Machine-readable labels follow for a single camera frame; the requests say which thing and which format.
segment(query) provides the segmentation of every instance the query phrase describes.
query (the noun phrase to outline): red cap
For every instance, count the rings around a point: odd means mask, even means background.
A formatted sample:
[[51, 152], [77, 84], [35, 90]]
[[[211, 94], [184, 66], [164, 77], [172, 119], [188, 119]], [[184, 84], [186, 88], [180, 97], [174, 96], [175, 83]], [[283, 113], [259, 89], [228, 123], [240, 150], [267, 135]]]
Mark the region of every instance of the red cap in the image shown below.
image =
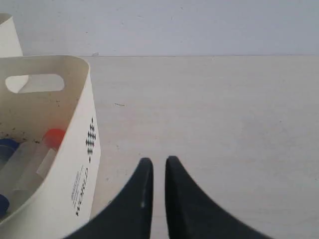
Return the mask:
[[62, 143], [64, 135], [64, 130], [52, 128], [45, 133], [43, 140], [48, 147], [58, 150]]

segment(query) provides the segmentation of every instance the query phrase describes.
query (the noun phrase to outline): white wall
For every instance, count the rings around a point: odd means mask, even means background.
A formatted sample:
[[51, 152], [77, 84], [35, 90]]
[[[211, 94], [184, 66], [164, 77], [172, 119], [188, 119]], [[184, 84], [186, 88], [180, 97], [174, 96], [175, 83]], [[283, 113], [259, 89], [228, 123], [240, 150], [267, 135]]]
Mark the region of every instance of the white wall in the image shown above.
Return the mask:
[[317, 0], [1, 0], [30, 54], [319, 54]]

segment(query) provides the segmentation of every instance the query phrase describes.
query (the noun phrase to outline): black plastic claw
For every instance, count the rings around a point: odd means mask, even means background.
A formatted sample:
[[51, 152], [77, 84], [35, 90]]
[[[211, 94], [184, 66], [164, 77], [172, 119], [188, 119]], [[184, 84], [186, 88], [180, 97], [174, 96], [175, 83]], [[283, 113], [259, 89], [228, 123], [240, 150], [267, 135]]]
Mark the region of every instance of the black plastic claw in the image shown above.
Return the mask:
[[165, 205], [171, 239], [270, 239], [213, 202], [175, 156], [166, 161]]
[[142, 158], [117, 197], [65, 239], [149, 239], [153, 212], [153, 164]]

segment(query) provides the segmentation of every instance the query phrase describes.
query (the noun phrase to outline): white table surface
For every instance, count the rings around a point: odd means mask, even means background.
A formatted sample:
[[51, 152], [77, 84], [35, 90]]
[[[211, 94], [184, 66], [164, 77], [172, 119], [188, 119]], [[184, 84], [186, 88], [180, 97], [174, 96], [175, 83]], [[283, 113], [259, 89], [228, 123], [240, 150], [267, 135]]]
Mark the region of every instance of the white table surface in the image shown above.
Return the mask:
[[86, 59], [102, 144], [92, 216], [147, 156], [152, 238], [168, 238], [164, 166], [177, 155], [249, 225], [278, 239], [319, 238], [319, 57]]

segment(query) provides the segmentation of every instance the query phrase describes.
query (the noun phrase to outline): black diamond pattern logo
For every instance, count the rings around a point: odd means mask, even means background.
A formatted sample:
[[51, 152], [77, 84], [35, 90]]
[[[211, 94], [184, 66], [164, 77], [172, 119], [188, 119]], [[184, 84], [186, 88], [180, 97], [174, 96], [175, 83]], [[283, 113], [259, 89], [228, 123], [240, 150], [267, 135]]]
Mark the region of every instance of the black diamond pattern logo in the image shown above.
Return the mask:
[[90, 129], [88, 131], [88, 136], [85, 140], [85, 145], [87, 147], [88, 156], [89, 156], [89, 162], [91, 163], [91, 155], [93, 154], [93, 149], [95, 146], [95, 140], [96, 140], [96, 134], [95, 134], [95, 127], [93, 118], [90, 123]]

